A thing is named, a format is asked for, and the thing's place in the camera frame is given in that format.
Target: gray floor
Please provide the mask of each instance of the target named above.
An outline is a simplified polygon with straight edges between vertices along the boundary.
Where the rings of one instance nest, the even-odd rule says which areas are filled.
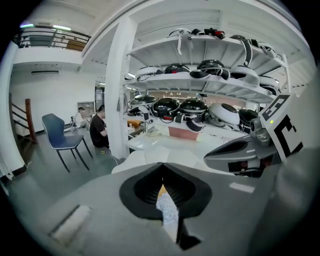
[[[110,174],[116,166],[116,162],[107,152],[107,148],[93,146],[90,134],[85,128],[65,133],[66,136],[73,134],[84,135],[84,139],[93,155],[92,159],[83,142],[77,147],[83,160],[88,165],[89,171],[84,167],[75,152],[76,159],[74,159],[70,150],[60,151],[70,170],[70,173],[68,173],[57,152],[50,147],[46,135],[44,133],[38,135],[38,144],[35,146],[27,171],[5,184],[9,192],[9,199],[19,216],[37,219],[57,200],[92,179]]]

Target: man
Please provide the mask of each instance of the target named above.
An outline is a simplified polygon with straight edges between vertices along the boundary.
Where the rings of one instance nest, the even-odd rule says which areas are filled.
[[[98,113],[92,118],[90,125],[90,136],[94,146],[97,148],[107,147],[109,148],[108,133],[105,129],[106,118],[105,105],[101,105],[98,109]]]
[[[76,113],[76,115],[74,116],[74,120],[75,120],[75,124],[76,124],[76,128],[80,128],[80,127],[85,127],[88,131],[90,128],[90,124],[87,120],[83,120],[81,113],[83,113],[85,111],[85,109],[83,107],[79,107],[78,108],[78,112]]]

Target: pink box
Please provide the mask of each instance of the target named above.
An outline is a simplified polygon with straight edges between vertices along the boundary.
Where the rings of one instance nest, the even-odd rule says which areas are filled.
[[[197,137],[199,135],[199,132],[192,132],[189,130],[170,127],[170,126],[168,128],[169,128],[169,135],[172,137],[195,141],[197,140]]]

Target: metal chair leg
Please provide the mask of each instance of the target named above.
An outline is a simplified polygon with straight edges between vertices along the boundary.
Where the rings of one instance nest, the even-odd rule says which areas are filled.
[[[62,157],[61,157],[61,155],[60,155],[60,153],[59,153],[59,150],[57,150],[56,152],[58,153],[58,156],[59,156],[61,162],[63,163],[64,168],[68,171],[68,173],[70,173],[68,167],[66,166],[64,160],[62,159]]]
[[[86,150],[88,150],[90,157],[91,157],[91,158],[94,158],[94,157],[92,156],[92,154],[91,154],[91,152],[90,152],[90,150],[89,150],[89,148],[88,148],[88,146],[87,146],[87,143],[86,143],[86,141],[85,141],[84,138],[83,138],[83,143],[84,143],[84,145],[85,145]]]
[[[70,149],[70,150],[72,152],[72,155],[73,155],[74,159],[76,159],[75,153],[72,151],[72,149]]]
[[[83,165],[85,166],[85,168],[89,171],[89,168],[88,168],[88,166],[86,165],[85,161],[82,159],[82,157],[81,157],[81,155],[80,155],[80,153],[79,153],[78,149],[77,149],[77,148],[75,148],[74,150],[75,150],[75,152],[78,154],[78,156],[79,156],[79,158],[80,158],[81,162],[83,163]]]

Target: ceiling light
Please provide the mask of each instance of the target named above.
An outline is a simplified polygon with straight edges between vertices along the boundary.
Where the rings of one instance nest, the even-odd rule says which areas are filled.
[[[20,25],[20,28],[21,29],[25,29],[25,28],[33,28],[34,27],[34,25],[33,24],[24,24],[24,25]]]
[[[55,29],[59,29],[59,30],[68,30],[68,31],[71,30],[70,27],[66,27],[66,26],[53,25],[53,27],[54,27]]]

